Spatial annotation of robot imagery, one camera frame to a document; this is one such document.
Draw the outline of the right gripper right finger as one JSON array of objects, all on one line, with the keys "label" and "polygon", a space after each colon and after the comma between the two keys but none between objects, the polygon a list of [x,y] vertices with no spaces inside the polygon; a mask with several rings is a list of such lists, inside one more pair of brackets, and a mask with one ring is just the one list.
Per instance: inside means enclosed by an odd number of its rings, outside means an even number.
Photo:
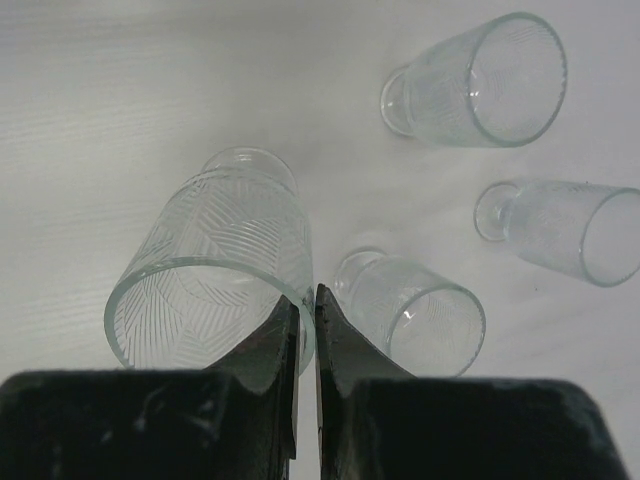
[{"label": "right gripper right finger", "polygon": [[316,293],[325,479],[624,479],[592,398],[559,380],[418,378]]}]

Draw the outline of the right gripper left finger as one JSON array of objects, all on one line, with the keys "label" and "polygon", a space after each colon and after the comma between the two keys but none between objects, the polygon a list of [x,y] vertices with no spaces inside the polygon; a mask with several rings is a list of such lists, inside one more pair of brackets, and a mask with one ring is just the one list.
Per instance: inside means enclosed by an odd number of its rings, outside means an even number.
[{"label": "right gripper left finger", "polygon": [[299,311],[280,299],[202,370],[26,371],[1,387],[5,479],[285,479]]}]

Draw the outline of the wine glass back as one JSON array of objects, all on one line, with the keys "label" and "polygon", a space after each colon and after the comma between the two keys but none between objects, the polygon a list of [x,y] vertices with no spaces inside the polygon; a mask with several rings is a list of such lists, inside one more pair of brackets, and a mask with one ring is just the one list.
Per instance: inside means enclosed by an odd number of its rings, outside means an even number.
[{"label": "wine glass back", "polygon": [[309,218],[279,157],[232,147],[168,200],[107,300],[104,330],[127,368],[201,369],[283,299],[299,311],[306,367],[315,348]]}]

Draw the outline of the clear patterned wine glass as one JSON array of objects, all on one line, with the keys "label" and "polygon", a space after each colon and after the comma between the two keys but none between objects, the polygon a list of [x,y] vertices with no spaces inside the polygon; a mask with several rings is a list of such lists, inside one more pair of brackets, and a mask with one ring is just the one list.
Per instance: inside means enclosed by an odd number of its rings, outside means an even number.
[{"label": "clear patterned wine glass", "polygon": [[639,271],[639,190],[516,178],[479,196],[474,227],[531,264],[610,288]]}]

